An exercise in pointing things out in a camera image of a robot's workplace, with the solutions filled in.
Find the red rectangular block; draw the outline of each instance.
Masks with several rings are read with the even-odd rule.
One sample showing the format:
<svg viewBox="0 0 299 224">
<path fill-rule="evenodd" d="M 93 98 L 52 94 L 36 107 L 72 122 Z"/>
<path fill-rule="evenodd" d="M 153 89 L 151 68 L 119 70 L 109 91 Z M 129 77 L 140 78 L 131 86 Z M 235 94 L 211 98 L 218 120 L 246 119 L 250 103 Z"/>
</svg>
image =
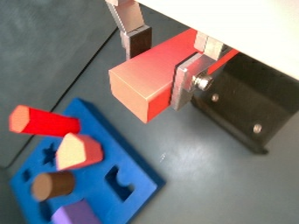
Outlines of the red rectangular block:
<svg viewBox="0 0 299 224">
<path fill-rule="evenodd" d="M 108 71 L 113 96 L 144 123 L 169 106 L 173 69 L 196 52 L 195 37 L 189 29 Z"/>
</svg>

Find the wooden block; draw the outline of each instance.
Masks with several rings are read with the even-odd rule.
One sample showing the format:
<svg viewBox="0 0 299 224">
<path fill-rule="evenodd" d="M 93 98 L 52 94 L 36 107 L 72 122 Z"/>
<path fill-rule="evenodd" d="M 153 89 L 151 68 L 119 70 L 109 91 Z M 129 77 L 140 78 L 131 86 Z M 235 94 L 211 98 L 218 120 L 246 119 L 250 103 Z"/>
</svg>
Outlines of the wooden block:
<svg viewBox="0 0 299 224">
<path fill-rule="evenodd" d="M 75 177 L 69 171 L 45 172 L 37 175 L 32 183 L 32 195 L 39 201 L 71 194 Z"/>
<path fill-rule="evenodd" d="M 61 206 L 51 217 L 53 224 L 100 224 L 89 204 L 81 200 Z"/>
<path fill-rule="evenodd" d="M 9 115 L 9 130 L 16 133 L 64 137 L 80 132 L 80 120 L 19 105 Z"/>
<path fill-rule="evenodd" d="M 100 143 L 89 136 L 68 134 L 56 152 L 57 170 L 76 169 L 103 160 Z"/>
<path fill-rule="evenodd" d="M 196 52 L 195 37 L 189 29 L 108 71 L 113 96 L 144 123 L 169 105 L 173 69 Z"/>
</svg>

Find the purple block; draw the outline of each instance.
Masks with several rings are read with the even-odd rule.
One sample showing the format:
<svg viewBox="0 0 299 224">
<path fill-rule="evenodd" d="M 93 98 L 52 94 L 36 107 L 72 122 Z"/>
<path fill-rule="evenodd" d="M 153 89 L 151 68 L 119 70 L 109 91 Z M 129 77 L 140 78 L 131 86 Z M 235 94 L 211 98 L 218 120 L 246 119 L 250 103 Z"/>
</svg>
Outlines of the purple block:
<svg viewBox="0 0 299 224">
<path fill-rule="evenodd" d="M 52 215 L 51 220 L 53 224 L 100 224 L 99 218 L 85 200 L 61 206 Z"/>
</svg>

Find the metal bracket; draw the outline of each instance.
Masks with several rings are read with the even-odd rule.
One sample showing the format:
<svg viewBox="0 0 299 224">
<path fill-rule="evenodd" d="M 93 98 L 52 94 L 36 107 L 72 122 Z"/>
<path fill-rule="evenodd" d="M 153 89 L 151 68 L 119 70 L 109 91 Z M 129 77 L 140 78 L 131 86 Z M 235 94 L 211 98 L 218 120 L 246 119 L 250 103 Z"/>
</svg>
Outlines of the metal bracket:
<svg viewBox="0 0 299 224">
<path fill-rule="evenodd" d="M 175 69 L 172 82 L 171 105 L 179 110 L 192 99 L 192 93 L 198 86 L 207 89 L 212 78 L 207 75 L 207 69 L 215 62 L 207 55 L 195 53 Z"/>
<path fill-rule="evenodd" d="M 198 31 L 194 47 L 203 53 L 195 53 L 175 68 L 172 81 L 171 106 L 179 110 L 192 99 L 195 89 L 206 91 L 211 87 L 212 72 L 236 55 L 238 51 Z"/>
</svg>

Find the red block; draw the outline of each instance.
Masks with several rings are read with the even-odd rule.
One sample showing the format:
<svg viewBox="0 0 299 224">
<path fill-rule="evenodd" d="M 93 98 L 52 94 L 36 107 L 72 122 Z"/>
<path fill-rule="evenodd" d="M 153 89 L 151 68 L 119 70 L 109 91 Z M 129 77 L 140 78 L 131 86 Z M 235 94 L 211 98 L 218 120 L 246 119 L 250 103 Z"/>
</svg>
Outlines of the red block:
<svg viewBox="0 0 299 224">
<path fill-rule="evenodd" d="M 169 105 L 173 69 L 196 52 L 195 37 L 189 29 L 108 71 L 113 96 L 144 123 Z"/>
<path fill-rule="evenodd" d="M 64 137 L 80 132 L 80 120 L 19 105 L 9 115 L 9 130 L 16 133 Z"/>
</svg>

